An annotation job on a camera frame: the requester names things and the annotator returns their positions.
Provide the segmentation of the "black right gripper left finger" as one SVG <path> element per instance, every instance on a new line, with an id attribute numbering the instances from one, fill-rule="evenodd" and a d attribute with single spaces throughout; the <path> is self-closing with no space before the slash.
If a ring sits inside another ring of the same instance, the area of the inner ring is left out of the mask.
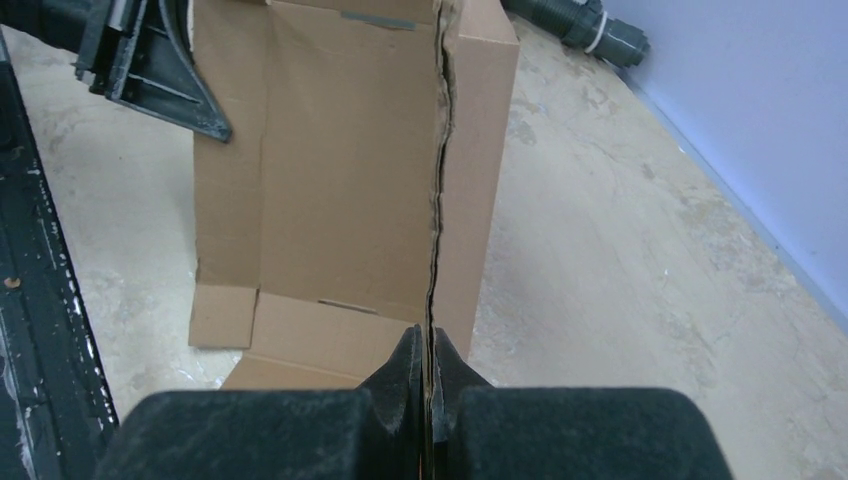
<path id="1" fill-rule="evenodd" d="M 360 385 L 168 391 L 125 418 L 97 479 L 417 479 L 422 335 L 408 328 Z"/>

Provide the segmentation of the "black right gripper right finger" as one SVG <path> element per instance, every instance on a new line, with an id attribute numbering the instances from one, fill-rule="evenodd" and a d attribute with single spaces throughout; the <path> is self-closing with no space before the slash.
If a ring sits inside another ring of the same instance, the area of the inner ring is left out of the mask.
<path id="1" fill-rule="evenodd" d="M 730 479 L 701 410 L 654 387 L 495 387 L 432 334 L 436 479 Z"/>

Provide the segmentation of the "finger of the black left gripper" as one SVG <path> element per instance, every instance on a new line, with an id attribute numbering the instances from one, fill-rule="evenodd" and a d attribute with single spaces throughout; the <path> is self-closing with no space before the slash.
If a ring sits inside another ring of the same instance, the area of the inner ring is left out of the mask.
<path id="1" fill-rule="evenodd" d="M 196 69 L 190 3 L 90 1 L 75 74 L 109 101 L 226 143 L 232 127 Z"/>

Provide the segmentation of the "brown cardboard box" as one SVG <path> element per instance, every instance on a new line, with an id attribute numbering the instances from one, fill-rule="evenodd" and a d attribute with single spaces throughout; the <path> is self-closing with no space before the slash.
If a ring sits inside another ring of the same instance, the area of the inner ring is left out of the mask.
<path id="1" fill-rule="evenodd" d="M 198 1 L 189 344 L 236 389 L 345 388 L 415 325 L 470 351 L 519 45 L 497 1 Z"/>

